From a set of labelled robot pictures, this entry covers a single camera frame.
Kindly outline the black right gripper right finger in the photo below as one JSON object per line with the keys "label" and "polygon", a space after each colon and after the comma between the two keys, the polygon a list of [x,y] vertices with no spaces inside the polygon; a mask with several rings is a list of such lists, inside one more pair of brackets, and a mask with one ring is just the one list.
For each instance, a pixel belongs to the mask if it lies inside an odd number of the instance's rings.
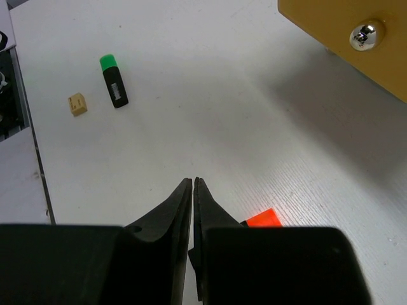
{"label": "black right gripper right finger", "polygon": [[347,237],[335,227],[248,227],[196,178],[195,270],[204,304],[371,304]]}

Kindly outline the orange highlighter marker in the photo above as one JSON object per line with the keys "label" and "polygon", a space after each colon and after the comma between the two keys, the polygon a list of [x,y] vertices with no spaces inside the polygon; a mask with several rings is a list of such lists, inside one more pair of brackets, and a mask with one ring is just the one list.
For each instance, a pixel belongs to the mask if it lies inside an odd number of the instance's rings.
{"label": "orange highlighter marker", "polygon": [[242,221],[241,225],[245,227],[282,227],[281,221],[272,208]]}

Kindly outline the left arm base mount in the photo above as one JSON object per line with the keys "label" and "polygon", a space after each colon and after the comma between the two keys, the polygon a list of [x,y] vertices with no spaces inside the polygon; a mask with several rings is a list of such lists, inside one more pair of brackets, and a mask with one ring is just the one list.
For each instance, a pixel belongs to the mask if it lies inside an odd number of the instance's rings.
{"label": "left arm base mount", "polygon": [[6,48],[10,42],[1,32],[1,141],[30,125],[17,51],[15,47]]}

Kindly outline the cream round drawer container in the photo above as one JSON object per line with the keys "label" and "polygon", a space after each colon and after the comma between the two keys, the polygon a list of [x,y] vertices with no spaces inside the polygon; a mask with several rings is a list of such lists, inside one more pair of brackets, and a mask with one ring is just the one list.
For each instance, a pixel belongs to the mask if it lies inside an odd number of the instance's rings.
{"label": "cream round drawer container", "polygon": [[406,101],[406,1],[280,0],[278,11]]}

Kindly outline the small tan eraser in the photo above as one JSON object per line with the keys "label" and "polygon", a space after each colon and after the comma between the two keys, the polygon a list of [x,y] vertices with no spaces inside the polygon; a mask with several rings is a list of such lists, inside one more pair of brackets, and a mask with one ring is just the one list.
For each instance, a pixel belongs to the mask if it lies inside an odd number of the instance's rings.
{"label": "small tan eraser", "polygon": [[87,112],[87,106],[84,96],[76,93],[68,98],[71,114],[76,117]]}

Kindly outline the green highlighter marker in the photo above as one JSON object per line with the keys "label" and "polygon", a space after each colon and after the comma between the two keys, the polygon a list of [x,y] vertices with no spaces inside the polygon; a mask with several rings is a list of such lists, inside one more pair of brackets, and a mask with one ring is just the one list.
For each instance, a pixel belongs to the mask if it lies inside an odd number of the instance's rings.
{"label": "green highlighter marker", "polygon": [[101,57],[99,62],[114,108],[118,109],[127,105],[127,92],[115,57],[112,54],[107,54]]}

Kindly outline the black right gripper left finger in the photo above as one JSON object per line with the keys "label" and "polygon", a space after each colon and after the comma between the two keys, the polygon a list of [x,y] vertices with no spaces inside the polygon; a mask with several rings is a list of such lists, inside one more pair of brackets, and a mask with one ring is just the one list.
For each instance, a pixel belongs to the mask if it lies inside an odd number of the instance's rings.
{"label": "black right gripper left finger", "polygon": [[125,226],[3,224],[2,304],[180,304],[192,181]]}

